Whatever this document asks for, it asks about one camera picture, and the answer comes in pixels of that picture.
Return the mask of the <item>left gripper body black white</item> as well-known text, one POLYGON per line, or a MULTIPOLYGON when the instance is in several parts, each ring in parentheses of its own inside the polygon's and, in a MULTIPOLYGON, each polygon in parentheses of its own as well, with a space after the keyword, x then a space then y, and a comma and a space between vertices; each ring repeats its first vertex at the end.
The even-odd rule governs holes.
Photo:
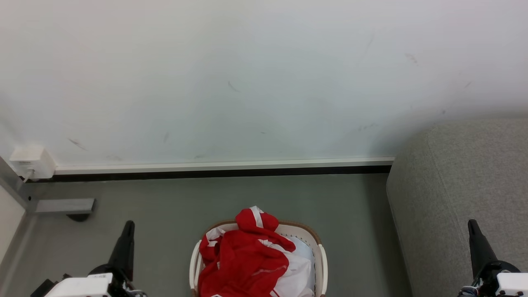
POLYGON ((64 274, 61 281, 45 280, 31 297, 146 297, 132 285, 132 270, 104 264, 84 278, 64 274))

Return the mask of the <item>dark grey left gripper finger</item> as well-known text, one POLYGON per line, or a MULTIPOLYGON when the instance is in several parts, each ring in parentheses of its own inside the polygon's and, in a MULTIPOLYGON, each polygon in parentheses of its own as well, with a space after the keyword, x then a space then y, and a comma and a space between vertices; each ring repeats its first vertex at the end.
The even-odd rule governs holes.
POLYGON ((109 259, 109 265, 129 281, 133 280, 134 274, 134 228, 132 220, 126 221, 109 259))

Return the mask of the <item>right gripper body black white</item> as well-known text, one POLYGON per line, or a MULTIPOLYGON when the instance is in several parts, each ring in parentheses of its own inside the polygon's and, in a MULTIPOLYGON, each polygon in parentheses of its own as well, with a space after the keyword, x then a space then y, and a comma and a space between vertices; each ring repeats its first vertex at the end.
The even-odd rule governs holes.
POLYGON ((459 297, 528 297, 528 272, 505 261, 490 261, 460 289, 459 297))

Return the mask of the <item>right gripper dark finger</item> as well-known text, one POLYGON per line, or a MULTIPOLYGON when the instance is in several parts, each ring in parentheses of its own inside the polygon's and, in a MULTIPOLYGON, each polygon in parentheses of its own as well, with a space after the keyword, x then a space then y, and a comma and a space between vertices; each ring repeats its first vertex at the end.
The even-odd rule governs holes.
POLYGON ((497 261, 497 257, 475 219, 468 220, 468 233, 471 266, 475 278, 488 262, 497 261))

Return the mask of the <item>red and white garment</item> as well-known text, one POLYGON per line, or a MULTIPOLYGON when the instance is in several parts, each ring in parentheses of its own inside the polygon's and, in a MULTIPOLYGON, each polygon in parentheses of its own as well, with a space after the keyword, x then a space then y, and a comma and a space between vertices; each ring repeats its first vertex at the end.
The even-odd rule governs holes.
POLYGON ((287 272, 285 252, 296 247, 276 232, 275 216, 253 206, 240 211, 235 222, 234 230, 215 227, 202 238, 199 297, 271 297, 287 272))

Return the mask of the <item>grey fabric sofa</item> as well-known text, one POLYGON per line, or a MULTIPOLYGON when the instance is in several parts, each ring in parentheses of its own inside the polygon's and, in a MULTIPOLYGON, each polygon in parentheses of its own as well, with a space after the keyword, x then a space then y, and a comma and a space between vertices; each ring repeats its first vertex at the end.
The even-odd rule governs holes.
POLYGON ((387 194, 413 297, 456 297, 472 282, 470 219, 498 259, 528 272, 528 118, 415 134, 392 164, 387 194))

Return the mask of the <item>white panel board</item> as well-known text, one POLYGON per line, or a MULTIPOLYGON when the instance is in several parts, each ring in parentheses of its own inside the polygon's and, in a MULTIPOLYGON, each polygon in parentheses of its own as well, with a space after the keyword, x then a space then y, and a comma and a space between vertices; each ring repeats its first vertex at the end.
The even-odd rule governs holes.
POLYGON ((0 186, 0 265, 6 257, 24 215, 24 207, 0 186))

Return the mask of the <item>white skirting strip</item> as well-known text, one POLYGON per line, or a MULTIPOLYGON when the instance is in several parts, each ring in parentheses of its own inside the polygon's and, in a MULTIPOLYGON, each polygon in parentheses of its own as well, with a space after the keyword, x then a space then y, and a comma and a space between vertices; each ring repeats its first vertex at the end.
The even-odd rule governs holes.
POLYGON ((298 169, 323 167, 364 167, 392 165, 394 157, 332 158, 305 160, 255 160, 245 162, 202 162, 163 164, 57 166, 55 175, 127 174, 156 172, 194 172, 218 170, 298 169))

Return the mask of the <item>cream laundry basket brown rim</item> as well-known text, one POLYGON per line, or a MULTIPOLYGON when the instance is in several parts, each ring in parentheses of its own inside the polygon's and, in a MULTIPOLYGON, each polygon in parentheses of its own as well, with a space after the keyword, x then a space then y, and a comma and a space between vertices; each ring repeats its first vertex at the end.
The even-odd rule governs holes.
MULTIPOLYGON (((328 257, 318 233, 306 224, 285 220, 279 220, 276 232, 288 238, 296 237, 311 248, 314 257, 314 294, 315 297, 326 297, 328 289, 328 257)), ((201 242, 199 240, 194 246, 190 261, 189 284, 192 297, 200 297, 198 280, 200 273, 205 267, 199 251, 201 242)))

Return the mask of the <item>grey metal frame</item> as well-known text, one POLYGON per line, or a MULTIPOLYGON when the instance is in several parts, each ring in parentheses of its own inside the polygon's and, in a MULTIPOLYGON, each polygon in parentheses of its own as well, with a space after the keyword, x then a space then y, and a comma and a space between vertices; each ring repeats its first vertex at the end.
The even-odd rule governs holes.
POLYGON ((95 198, 41 200, 32 194, 29 184, 26 184, 2 157, 0 157, 0 188, 27 214, 92 214, 97 201, 95 198))

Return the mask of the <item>white wall socket box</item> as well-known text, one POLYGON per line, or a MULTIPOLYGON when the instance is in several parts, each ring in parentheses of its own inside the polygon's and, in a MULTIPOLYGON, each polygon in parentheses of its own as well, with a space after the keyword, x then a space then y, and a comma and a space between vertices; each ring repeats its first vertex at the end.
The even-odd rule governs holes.
POLYGON ((14 171, 25 179, 49 179, 56 168, 55 161, 42 146, 16 148, 9 162, 14 171))

